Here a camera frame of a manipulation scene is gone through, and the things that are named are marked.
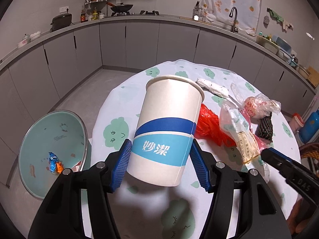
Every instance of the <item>orange print curtain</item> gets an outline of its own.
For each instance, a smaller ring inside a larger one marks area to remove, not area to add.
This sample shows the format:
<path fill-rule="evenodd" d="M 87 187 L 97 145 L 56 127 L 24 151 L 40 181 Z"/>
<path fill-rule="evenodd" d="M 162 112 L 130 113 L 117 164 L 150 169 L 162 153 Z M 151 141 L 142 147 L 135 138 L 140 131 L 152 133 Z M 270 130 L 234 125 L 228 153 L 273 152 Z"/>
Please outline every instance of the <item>orange print curtain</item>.
<path fill-rule="evenodd" d="M 237 28 L 254 36 L 259 18 L 260 0 L 202 0 L 202 7 L 207 9 L 206 19 L 210 22 L 219 21 L 232 25 L 234 15 L 230 18 L 229 13 L 233 6 L 238 11 Z"/>

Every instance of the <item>pan handle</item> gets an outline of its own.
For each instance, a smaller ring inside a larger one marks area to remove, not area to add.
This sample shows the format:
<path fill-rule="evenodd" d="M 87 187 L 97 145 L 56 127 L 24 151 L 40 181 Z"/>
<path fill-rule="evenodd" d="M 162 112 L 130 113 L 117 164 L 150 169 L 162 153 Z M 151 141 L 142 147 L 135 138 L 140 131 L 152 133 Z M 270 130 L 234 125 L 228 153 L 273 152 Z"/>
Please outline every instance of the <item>pan handle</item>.
<path fill-rule="evenodd" d="M 107 5 L 111 6 L 111 7 L 115 7 L 114 4 L 110 3 L 110 2 L 106 2 Z"/>

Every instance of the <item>metal bolt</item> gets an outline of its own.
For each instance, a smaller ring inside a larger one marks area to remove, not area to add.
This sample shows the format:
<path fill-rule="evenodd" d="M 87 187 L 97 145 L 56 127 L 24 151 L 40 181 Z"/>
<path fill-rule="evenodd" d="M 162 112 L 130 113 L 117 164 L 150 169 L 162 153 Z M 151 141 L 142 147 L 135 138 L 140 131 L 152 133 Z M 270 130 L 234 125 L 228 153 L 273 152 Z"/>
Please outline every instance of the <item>metal bolt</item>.
<path fill-rule="evenodd" d="M 223 169 L 225 167 L 225 164 L 223 162 L 217 162 L 216 167 Z"/>
<path fill-rule="evenodd" d="M 249 172 L 253 176 L 257 176 L 258 175 L 258 171 L 256 169 L 251 169 Z"/>
<path fill-rule="evenodd" d="M 104 167 L 105 167 L 105 162 L 98 162 L 98 163 L 96 164 L 96 167 L 99 168 L 99 169 L 104 168 Z"/>
<path fill-rule="evenodd" d="M 64 169 L 63 172 L 62 172 L 64 175 L 69 175 L 71 173 L 71 169 L 67 168 L 67 169 Z"/>

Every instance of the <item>tile floor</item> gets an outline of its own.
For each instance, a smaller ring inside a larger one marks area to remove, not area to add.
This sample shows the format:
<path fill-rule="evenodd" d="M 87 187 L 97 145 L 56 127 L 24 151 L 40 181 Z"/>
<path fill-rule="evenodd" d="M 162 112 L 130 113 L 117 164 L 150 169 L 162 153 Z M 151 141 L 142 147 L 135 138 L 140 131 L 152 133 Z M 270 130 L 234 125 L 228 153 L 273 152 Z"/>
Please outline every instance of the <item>tile floor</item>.
<path fill-rule="evenodd" d="M 54 109 L 77 113 L 84 121 L 88 136 L 91 138 L 99 109 L 110 91 L 134 74 L 102 69 L 81 86 L 75 88 Z M 0 184 L 0 202 L 17 229 L 27 238 L 42 201 L 26 191 L 17 168 L 14 171 L 10 189 Z"/>

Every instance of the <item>white tablecloth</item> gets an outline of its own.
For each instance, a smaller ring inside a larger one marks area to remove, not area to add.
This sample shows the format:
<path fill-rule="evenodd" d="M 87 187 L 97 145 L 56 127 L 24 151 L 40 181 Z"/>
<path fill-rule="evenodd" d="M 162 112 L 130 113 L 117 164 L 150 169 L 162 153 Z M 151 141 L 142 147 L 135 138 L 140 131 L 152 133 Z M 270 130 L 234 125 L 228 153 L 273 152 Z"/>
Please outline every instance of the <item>white tablecloth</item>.
<path fill-rule="evenodd" d="M 133 141 L 146 93 L 146 83 L 153 77 L 166 74 L 188 77 L 193 81 L 197 78 L 211 80 L 228 88 L 232 97 L 234 97 L 230 90 L 232 82 L 239 87 L 245 98 L 260 93 L 241 76 L 222 68 L 193 64 L 185 60 L 164 62 L 149 68 L 113 89 L 105 100 L 93 130 L 91 165 L 104 161 L 109 153 L 117 151 L 124 139 Z M 221 98 L 205 91 L 204 104 L 217 115 L 220 114 L 221 103 Z M 274 129 L 272 146 L 300 162 L 297 142 L 291 135 L 292 131 L 283 115 L 273 114 L 272 123 Z M 253 131 L 256 131 L 257 124 L 252 126 Z M 225 162 L 233 169 L 242 169 L 237 149 L 227 148 L 224 145 L 218 147 L 211 140 L 197 141 L 203 150 L 212 152 L 216 160 Z M 272 167 L 269 169 L 268 185 L 287 218 L 296 202 L 297 193 L 285 183 L 277 170 Z M 181 183 L 177 187 L 159 187 L 144 183 L 126 173 L 120 188 L 114 194 L 109 194 L 109 201 L 121 238 L 198 239 L 212 196 L 199 186 L 194 167 L 188 158 Z M 238 197 L 239 192 L 235 191 L 228 237 L 235 234 Z"/>

